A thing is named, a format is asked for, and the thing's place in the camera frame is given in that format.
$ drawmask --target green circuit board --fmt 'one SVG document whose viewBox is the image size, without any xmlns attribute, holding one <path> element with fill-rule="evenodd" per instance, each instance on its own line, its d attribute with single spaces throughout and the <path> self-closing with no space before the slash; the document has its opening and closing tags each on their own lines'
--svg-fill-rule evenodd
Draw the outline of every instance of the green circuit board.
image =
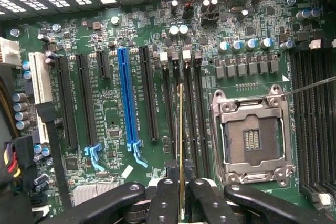
<svg viewBox="0 0 336 224">
<path fill-rule="evenodd" d="M 202 101 L 197 99 L 195 92 L 196 75 L 195 67 L 191 65 L 190 87 L 192 94 L 190 98 L 196 101 L 192 105 L 195 115 L 198 115 L 198 107 L 200 103 L 204 108 L 204 125 L 207 138 L 206 149 L 208 153 L 209 178 L 215 180 L 218 185 L 218 178 L 215 174 L 214 146 L 211 141 L 211 115 L 209 113 L 209 105 L 211 99 L 217 89 L 221 89 L 227 95 L 227 98 L 246 98 L 263 96 L 268 94 L 271 87 L 275 84 L 279 85 L 283 92 L 292 89 L 291 83 L 291 62 L 287 51 L 280 48 L 279 35 L 286 34 L 288 39 L 297 40 L 297 31 L 306 31 L 308 36 L 312 37 L 314 30 L 323 29 L 326 37 L 335 38 L 335 22 L 332 20 L 331 14 L 323 13 L 317 21 L 301 23 L 295 19 L 295 14 L 305 8 L 318 7 L 318 0 L 296 0 L 296 4 L 289 6 L 287 0 L 262 0 L 258 5 L 251 6 L 250 0 L 218 0 L 220 20 L 217 26 L 201 26 L 198 18 L 199 9 L 202 0 L 195 3 L 195 17 L 192 19 L 182 18 L 182 8 L 177 15 L 171 15 L 167 4 L 170 0 L 157 0 L 155 4 L 146 6 L 135 6 L 130 8 L 106 9 L 100 11 L 91 11 L 83 13 L 66 14 L 53 17 L 43 17 L 39 19 L 28 19 L 24 21 L 8 22 L 6 33 L 7 38 L 17 40 L 20 44 L 21 56 L 23 60 L 28 60 L 28 54 L 31 52 L 44 52 L 42 43 L 36 36 L 42 29 L 46 29 L 46 35 L 54 40 L 54 44 L 58 48 L 57 54 L 67 57 L 69 60 L 69 72 L 71 87 L 73 88 L 73 97 L 71 106 L 75 112 L 76 125 L 70 127 L 76 128 L 78 134 L 78 149 L 68 149 L 62 128 L 58 130 L 58 137 L 61 143 L 63 162 L 66 170 L 66 176 L 69 183 L 70 192 L 77 186 L 91 185 L 95 183 L 125 183 L 139 182 L 148 185 L 153 178 L 165 176 L 165 162 L 174 158 L 172 146 L 167 144 L 167 136 L 169 126 L 167 124 L 167 108 L 164 90 L 163 70 L 161 65 L 157 67 L 156 59 L 152 58 L 153 72 L 153 91 L 155 94 L 155 110 L 157 117 L 158 139 L 152 141 L 150 139 L 149 127 L 146 117 L 146 100 L 144 96 L 142 69 L 140 65 L 139 53 L 137 50 L 141 46 L 149 46 L 151 52 L 157 50 L 161 52 L 178 52 L 183 47 L 191 47 L 192 54 L 201 53 L 201 95 Z M 237 14 L 230 12 L 234 6 L 245 6 L 249 10 L 249 15 L 243 22 L 237 21 Z M 117 26 L 112 25 L 111 18 L 118 17 L 120 22 Z M 100 29 L 88 28 L 91 22 L 98 22 Z M 62 29 L 59 33 L 53 33 L 51 26 L 60 24 Z M 187 36 L 191 43 L 186 43 L 185 38 L 170 39 L 169 29 L 172 26 L 186 25 L 188 27 Z M 21 31 L 19 38 L 11 38 L 9 31 L 16 27 Z M 270 38 L 272 46 L 268 50 L 260 47 L 260 42 Z M 226 53 L 218 52 L 218 45 L 222 41 L 230 44 L 233 41 L 240 40 L 245 43 L 249 39 L 256 39 L 258 45 L 252 51 L 247 51 L 244 47 L 238 52 L 229 50 Z M 108 42 L 115 41 L 116 48 L 109 49 Z M 120 72 L 118 66 L 117 48 L 125 47 L 129 51 L 132 86 L 135 100 L 135 110 L 137 119 L 137 129 L 139 139 L 142 140 L 141 156 L 146 160 L 148 167 L 145 168 L 136 163 L 133 154 L 127 151 L 127 136 L 125 129 L 125 118 L 122 103 Z M 110 78 L 102 79 L 99 77 L 97 66 L 96 51 L 103 49 L 108 55 L 108 63 L 110 70 Z M 84 154 L 84 148 L 87 146 L 87 138 L 85 134 L 85 120 L 82 109 L 82 91 L 80 88 L 80 80 L 78 77 L 78 65 L 76 63 L 76 54 L 83 54 L 88 58 L 90 91 L 93 98 L 94 124 L 97 129 L 98 143 L 102 145 L 99 152 L 99 165 L 104 168 L 106 176 L 98 175 L 99 172 L 94 169 L 90 160 Z M 249 57 L 260 56 L 261 61 L 275 62 L 275 71 L 272 68 L 265 73 L 248 74 L 237 70 L 238 64 L 245 67 L 248 64 Z M 231 77 L 225 76 L 219 78 L 216 73 L 216 61 L 223 62 L 223 66 L 234 65 L 235 72 Z M 52 87 L 52 101 L 58 118 L 61 118 L 62 107 L 60 105 L 60 97 L 58 93 L 59 83 L 57 81 L 57 73 L 55 68 L 50 67 L 50 82 Z M 22 71 L 14 70 L 16 80 L 16 92 L 24 91 L 24 82 Z M 180 82 L 186 81 L 186 76 L 180 70 Z M 171 92 L 172 117 L 175 119 L 173 129 L 177 129 L 179 96 L 176 75 L 174 67 L 169 63 L 169 90 Z M 184 103 L 188 103 L 189 98 L 184 94 Z M 31 101 L 30 121 L 36 121 L 34 103 Z M 184 120 L 190 125 L 188 111 L 184 112 Z M 26 132 L 31 133 L 36 127 L 32 123 L 32 127 Z M 295 127 L 291 128 L 291 147 L 293 164 L 297 165 L 297 146 L 295 140 Z M 205 177 L 202 158 L 204 153 L 197 150 L 199 158 L 199 175 Z M 187 158 L 192 158 L 192 150 L 187 147 Z M 55 175 L 52 166 L 47 166 L 45 162 L 38 163 L 38 171 L 40 174 L 47 173 L 52 180 L 55 181 Z M 280 187 L 276 182 L 256 183 L 252 186 L 271 193 L 277 197 L 295 203 L 299 206 L 311 207 L 304 195 L 299 193 L 297 168 L 289 180 L 286 187 Z M 44 192 L 49 197 L 49 204 L 52 209 L 52 215 L 62 212 L 57 186 L 55 183 L 49 185 L 49 190 Z M 330 206 L 330 210 L 334 211 L 334 205 Z"/>
</svg>

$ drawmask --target pci slot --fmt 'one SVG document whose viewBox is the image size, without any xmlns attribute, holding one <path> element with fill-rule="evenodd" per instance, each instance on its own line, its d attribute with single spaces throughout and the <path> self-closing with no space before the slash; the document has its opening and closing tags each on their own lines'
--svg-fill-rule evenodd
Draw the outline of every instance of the pci slot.
<svg viewBox="0 0 336 224">
<path fill-rule="evenodd" d="M 58 93 L 60 98 L 60 105 L 62 111 L 64 135 L 68 148 L 78 147 L 78 137 L 76 130 L 75 112 L 72 100 L 72 88 L 68 66 L 68 59 L 66 57 L 55 57 Z"/>
<path fill-rule="evenodd" d="M 96 56 L 97 56 L 99 76 L 101 78 L 110 78 L 111 72 L 110 72 L 108 54 L 105 53 L 103 50 L 101 50 L 101 51 L 97 51 Z"/>
<path fill-rule="evenodd" d="M 145 98 L 147 125 L 149 128 L 150 139 L 157 141 L 159 139 L 158 121 L 156 118 L 156 102 L 154 94 L 152 65 L 148 46 L 139 47 L 140 65 L 143 81 L 143 92 Z"/>
<path fill-rule="evenodd" d="M 126 48 L 118 49 L 118 65 L 121 82 L 122 103 L 126 124 L 127 150 L 133 152 L 138 164 L 147 168 L 147 163 L 141 158 L 141 140 L 138 137 L 137 117 L 135 116 L 135 104 L 132 85 L 132 74 L 129 54 Z"/>
<path fill-rule="evenodd" d="M 76 55 L 79 86 L 82 98 L 82 110 L 84 116 L 85 133 L 87 145 L 96 145 L 97 129 L 95 124 L 95 116 L 93 110 L 93 98 L 91 92 L 89 65 L 87 57 L 84 55 Z"/>
<path fill-rule="evenodd" d="M 44 63 L 45 56 L 40 52 L 29 53 L 30 71 L 32 75 L 33 91 L 35 104 L 51 102 L 53 96 L 51 93 L 49 67 Z M 37 116 L 37 127 L 41 143 L 49 143 L 49 136 L 46 125 L 41 117 Z"/>
</svg>

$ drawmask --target black pcie slot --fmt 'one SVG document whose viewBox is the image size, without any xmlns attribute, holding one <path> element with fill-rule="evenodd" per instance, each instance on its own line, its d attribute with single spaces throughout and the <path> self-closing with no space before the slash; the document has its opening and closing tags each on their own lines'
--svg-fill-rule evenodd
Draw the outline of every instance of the black pcie slot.
<svg viewBox="0 0 336 224">
<path fill-rule="evenodd" d="M 172 103 L 172 94 L 169 82 L 169 69 L 162 69 L 162 76 L 163 76 L 163 92 L 166 102 L 166 111 L 167 111 L 167 124 L 168 124 L 168 131 L 169 131 L 169 138 L 172 147 L 173 159 L 176 157 L 175 153 L 175 119 L 173 116 L 173 103 Z"/>
<path fill-rule="evenodd" d="M 72 88 L 69 75 L 68 59 L 55 57 L 57 70 L 58 92 L 60 98 L 64 134 L 68 148 L 78 147 L 75 112 L 72 106 Z"/>
<path fill-rule="evenodd" d="M 186 116 L 188 118 L 189 135 L 190 135 L 190 147 L 192 150 L 192 160 L 195 163 L 196 177 L 199 177 L 201 173 L 198 156 L 198 144 L 197 144 L 197 132 L 195 126 L 195 112 L 193 110 L 193 84 L 191 80 L 191 68 L 190 66 L 184 67 L 184 89 L 185 89 L 185 104 L 186 104 Z"/>
<path fill-rule="evenodd" d="M 204 176 L 206 178 L 210 178 L 208 141 L 207 141 L 207 134 L 206 134 L 204 105 L 203 105 L 201 64 L 202 64 L 201 60 L 195 61 L 195 65 L 194 65 L 195 91 L 196 91 L 196 99 L 197 99 L 198 124 L 200 126 L 199 127 L 199 137 L 201 139 Z"/>
<path fill-rule="evenodd" d="M 157 127 L 158 121 L 156 119 L 153 73 L 148 46 L 139 47 L 139 56 L 150 139 L 152 141 L 157 141 L 159 139 L 159 132 Z"/>
<path fill-rule="evenodd" d="M 99 76 L 101 78 L 110 78 L 111 72 L 110 72 L 108 55 L 104 51 L 97 51 L 96 56 L 97 56 Z"/>
<path fill-rule="evenodd" d="M 91 93 L 89 66 L 84 55 L 76 55 L 79 86 L 82 98 L 82 109 L 85 122 L 87 145 L 97 144 L 97 129 L 93 110 L 93 98 Z"/>
</svg>

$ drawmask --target solid capacitor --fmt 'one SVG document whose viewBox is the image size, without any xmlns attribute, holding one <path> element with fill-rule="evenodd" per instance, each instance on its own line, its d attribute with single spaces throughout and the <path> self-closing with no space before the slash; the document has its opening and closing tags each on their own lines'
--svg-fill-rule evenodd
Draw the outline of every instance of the solid capacitor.
<svg viewBox="0 0 336 224">
<path fill-rule="evenodd" d="M 25 93 L 16 93 L 12 95 L 12 100 L 14 102 L 23 102 L 26 101 L 27 96 Z"/>
<path fill-rule="evenodd" d="M 21 103 L 15 103 L 13 106 L 13 109 L 15 112 L 24 111 L 28 108 L 28 103 L 21 102 Z"/>
</svg>

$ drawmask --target black plastic part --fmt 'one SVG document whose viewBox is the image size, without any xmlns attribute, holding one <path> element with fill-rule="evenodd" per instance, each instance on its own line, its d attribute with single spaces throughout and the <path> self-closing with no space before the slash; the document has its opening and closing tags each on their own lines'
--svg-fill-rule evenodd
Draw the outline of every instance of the black plastic part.
<svg viewBox="0 0 336 224">
<path fill-rule="evenodd" d="M 156 102 L 153 84 L 152 65 L 148 46 L 139 47 L 140 65 L 142 72 L 143 92 L 147 111 L 147 125 L 150 139 L 159 139 L 158 121 L 156 118 Z"/>
<path fill-rule="evenodd" d="M 125 183 L 63 212 L 42 224 L 110 224 L 125 206 L 142 201 L 145 187 L 139 183 Z"/>
<path fill-rule="evenodd" d="M 157 185 L 155 196 L 149 207 L 146 224 L 178 223 L 179 183 L 169 178 L 162 179 Z"/>
<path fill-rule="evenodd" d="M 55 126 L 55 108 L 52 102 L 45 102 L 36 105 L 38 115 L 41 117 L 43 123 L 46 124 L 47 132 L 49 135 L 49 144 L 52 160 L 54 161 L 54 170 L 56 181 L 58 185 L 59 196 L 61 198 L 64 209 L 70 209 L 72 207 L 68 183 L 64 174 L 64 168 L 62 163 L 62 154 L 57 137 L 57 129 Z"/>
<path fill-rule="evenodd" d="M 298 207 L 244 184 L 232 183 L 225 186 L 224 197 L 260 215 L 261 219 L 266 220 L 268 224 L 335 223 L 317 212 L 308 211 L 306 208 Z"/>
<path fill-rule="evenodd" d="M 36 164 L 34 158 L 34 145 L 32 136 L 22 136 L 5 143 L 14 143 L 17 161 L 21 169 L 21 188 L 23 191 L 33 189 L 33 180 L 37 177 Z"/>
<path fill-rule="evenodd" d="M 226 200 L 218 196 L 205 179 L 191 180 L 186 186 L 185 193 L 189 223 L 206 221 L 208 224 L 239 224 Z"/>
<path fill-rule="evenodd" d="M 72 87 L 68 66 L 68 59 L 62 56 L 55 57 L 58 93 L 62 111 L 63 128 L 68 148 L 78 147 L 75 111 L 72 101 Z"/>
<path fill-rule="evenodd" d="M 1 224 L 34 224 L 31 204 L 26 193 L 13 195 L 11 191 L 0 197 Z"/>
<path fill-rule="evenodd" d="M 82 109 L 85 122 L 87 145 L 95 145 L 97 144 L 98 139 L 95 120 L 93 120 L 95 117 L 87 57 L 84 55 L 76 55 L 76 61 L 78 68 L 79 86 L 82 94 Z"/>
</svg>

